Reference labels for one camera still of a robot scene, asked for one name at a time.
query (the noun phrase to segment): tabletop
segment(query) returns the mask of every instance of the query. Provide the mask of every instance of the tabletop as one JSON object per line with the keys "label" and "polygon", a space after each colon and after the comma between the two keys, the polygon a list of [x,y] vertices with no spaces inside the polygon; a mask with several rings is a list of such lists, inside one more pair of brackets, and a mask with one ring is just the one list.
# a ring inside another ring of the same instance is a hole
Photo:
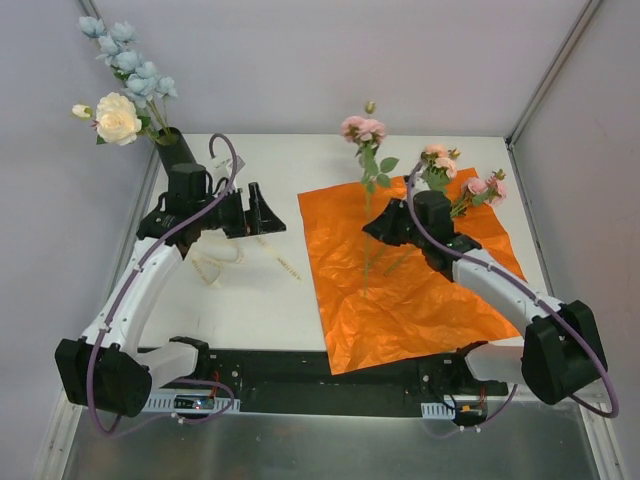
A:
{"label": "tabletop", "polygon": [[[185,138],[198,163],[212,168],[210,135]],[[287,231],[234,240],[242,252],[241,261],[223,263],[219,277],[210,285],[205,281],[206,271],[197,271],[198,266],[206,270],[206,264],[198,262],[196,244],[161,292],[140,346],[158,347],[172,336],[183,335],[204,340],[211,348],[325,350],[297,195],[358,181],[362,172],[354,158],[355,147],[339,135],[245,134],[229,138],[246,163],[236,185],[246,192],[248,183],[259,182],[264,199],[287,225]],[[431,143],[460,149],[460,169],[473,167],[481,177],[498,169],[506,172],[509,195],[495,212],[509,233],[527,280],[534,289],[546,292],[504,140],[390,136],[378,155],[398,157],[394,174],[408,174],[422,149]],[[216,143],[215,151],[217,156],[230,156],[223,142]],[[166,186],[166,174],[159,169],[149,208]]]}

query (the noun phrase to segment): pink rose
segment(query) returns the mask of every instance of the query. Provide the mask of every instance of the pink rose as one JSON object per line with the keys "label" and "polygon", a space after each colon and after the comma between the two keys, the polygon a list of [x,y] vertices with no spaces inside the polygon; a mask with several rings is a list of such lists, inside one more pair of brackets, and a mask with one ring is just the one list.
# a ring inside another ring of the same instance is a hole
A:
{"label": "pink rose", "polygon": [[455,178],[458,174],[456,162],[451,160],[449,157],[438,157],[435,159],[435,164],[440,168],[444,168],[446,170],[447,177],[449,178]]}
{"label": "pink rose", "polygon": [[374,140],[376,143],[380,143],[382,142],[382,139],[387,136],[384,123],[373,118],[365,119],[359,128],[360,135],[358,136],[358,139],[363,142]]}
{"label": "pink rose", "polygon": [[347,142],[355,142],[356,137],[360,133],[360,127],[365,121],[365,118],[354,116],[342,122],[341,133]]}
{"label": "pink rose", "polygon": [[434,143],[433,145],[428,145],[424,149],[425,153],[437,153],[438,157],[449,157],[449,151],[447,147],[441,145],[439,143]]}
{"label": "pink rose", "polygon": [[467,190],[474,195],[481,195],[487,191],[489,187],[487,186],[487,182],[478,178],[472,177],[462,184],[462,191],[466,192]]}
{"label": "pink rose", "polygon": [[498,180],[495,177],[489,179],[487,182],[489,188],[491,188],[491,195],[485,201],[487,205],[491,205],[492,207],[497,207],[500,205],[505,198],[507,198],[507,186],[504,184],[502,180]]}

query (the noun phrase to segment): orange cloth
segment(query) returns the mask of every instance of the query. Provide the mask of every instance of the orange cloth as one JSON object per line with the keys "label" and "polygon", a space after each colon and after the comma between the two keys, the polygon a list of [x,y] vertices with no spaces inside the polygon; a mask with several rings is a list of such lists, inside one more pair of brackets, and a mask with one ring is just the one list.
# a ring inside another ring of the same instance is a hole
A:
{"label": "orange cloth", "polygon": [[[474,169],[458,173],[448,187],[451,200],[472,176]],[[392,188],[378,189],[372,197],[372,219],[392,197],[405,194],[400,177],[393,179]],[[350,183],[302,193],[298,201],[333,374],[518,335],[484,300],[433,271],[410,245],[386,247],[369,270],[364,298],[363,186]],[[522,277],[509,236],[491,207],[469,209],[455,226]],[[383,248],[373,238],[369,246],[369,259]],[[385,276],[385,270],[407,251],[411,253],[404,262]]]}

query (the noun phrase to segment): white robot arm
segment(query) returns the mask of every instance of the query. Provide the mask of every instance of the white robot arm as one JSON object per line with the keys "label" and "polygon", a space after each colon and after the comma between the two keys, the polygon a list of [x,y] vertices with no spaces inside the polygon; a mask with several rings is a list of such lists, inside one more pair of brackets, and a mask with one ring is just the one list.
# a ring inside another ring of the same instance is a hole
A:
{"label": "white robot arm", "polygon": [[140,222],[133,255],[106,305],[80,339],[58,345],[55,360],[72,403],[134,417],[152,389],[204,375],[199,369],[208,358],[205,342],[176,337],[144,354],[138,345],[158,295],[202,230],[222,229],[227,238],[286,230],[257,183],[249,184],[250,208],[244,211],[242,190],[233,185],[238,158],[227,143],[234,171],[222,193],[212,191],[213,179],[203,166],[173,166],[168,191]]}
{"label": "white robot arm", "polygon": [[411,204],[392,199],[363,230],[387,245],[415,245],[434,270],[474,291],[524,337],[523,347],[478,342],[460,349],[474,379],[526,384],[548,404],[600,377],[607,384],[604,351],[585,304],[532,293],[480,244],[454,231],[451,203],[441,192],[423,188],[413,195],[408,188],[408,195]]}

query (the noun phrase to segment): white wall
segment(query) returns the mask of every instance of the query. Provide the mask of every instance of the white wall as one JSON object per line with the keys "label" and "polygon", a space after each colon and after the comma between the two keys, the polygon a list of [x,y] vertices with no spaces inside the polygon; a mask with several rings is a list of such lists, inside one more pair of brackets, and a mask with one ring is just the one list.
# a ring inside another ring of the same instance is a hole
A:
{"label": "white wall", "polygon": [[504,136],[585,0],[95,0],[177,80],[186,132]]}
{"label": "white wall", "polygon": [[93,319],[113,274],[143,144],[96,147],[72,118],[118,84],[93,57],[72,0],[0,16],[0,478],[31,478],[61,384],[53,353]]}
{"label": "white wall", "polygon": [[640,2],[610,0],[516,148],[551,283],[596,313],[640,478]]}

